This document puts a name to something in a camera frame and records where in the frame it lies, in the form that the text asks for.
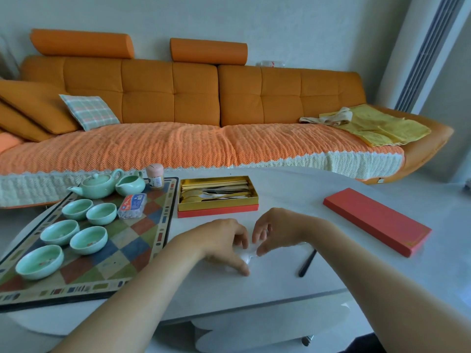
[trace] gold box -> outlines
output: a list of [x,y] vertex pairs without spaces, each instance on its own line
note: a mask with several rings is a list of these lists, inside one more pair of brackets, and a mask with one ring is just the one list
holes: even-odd
[[[219,182],[232,182],[232,181],[247,181],[249,186],[250,197],[248,198],[234,198],[227,200],[211,200],[197,203],[180,203],[182,186],[187,184],[208,184],[208,183],[219,183]],[[179,197],[178,197],[178,211],[186,212],[189,210],[200,210],[200,209],[213,209],[213,208],[226,208],[226,207],[238,207],[238,206],[249,206],[259,203],[259,195],[253,186],[252,181],[248,176],[232,176],[232,177],[211,177],[211,178],[192,178],[180,180]]]

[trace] hand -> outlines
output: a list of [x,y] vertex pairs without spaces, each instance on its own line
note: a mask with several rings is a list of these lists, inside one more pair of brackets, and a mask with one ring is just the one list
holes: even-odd
[[332,225],[329,221],[284,208],[271,208],[255,223],[252,242],[264,242],[257,249],[262,256],[273,249],[291,247],[303,241],[310,241],[313,233],[323,231]]
[[202,255],[209,261],[216,261],[249,276],[249,267],[232,249],[232,245],[249,247],[247,229],[235,219],[216,219],[197,226],[182,234],[191,237]]

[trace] teapot lid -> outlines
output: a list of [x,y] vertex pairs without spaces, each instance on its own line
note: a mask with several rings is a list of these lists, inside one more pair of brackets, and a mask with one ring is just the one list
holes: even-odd
[[110,175],[99,175],[98,173],[94,173],[91,177],[85,178],[82,184],[85,186],[98,186],[99,184],[108,182],[110,178]]

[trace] colorful tray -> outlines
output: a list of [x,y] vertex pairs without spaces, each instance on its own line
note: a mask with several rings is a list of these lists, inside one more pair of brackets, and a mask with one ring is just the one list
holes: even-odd
[[[0,313],[62,303],[108,298],[141,271],[165,246],[170,230],[173,207],[177,198],[178,178],[165,178],[162,190],[150,190],[141,218],[116,219],[106,225],[109,240],[103,249],[80,256],[69,246],[63,247],[64,262],[47,278],[27,281],[15,272],[16,263],[27,253],[44,245],[39,234],[51,224],[63,220],[61,209],[79,199],[75,193],[64,198],[15,249],[0,262]],[[117,193],[103,202],[120,206],[124,197]],[[79,222],[80,228],[91,226]]]

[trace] teapot spout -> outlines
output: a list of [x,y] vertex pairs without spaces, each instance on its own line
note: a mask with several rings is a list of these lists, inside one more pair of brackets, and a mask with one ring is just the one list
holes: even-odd
[[68,187],[67,190],[69,190],[70,192],[74,192],[74,193],[78,194],[79,196],[83,196],[83,188],[80,188],[80,187]]

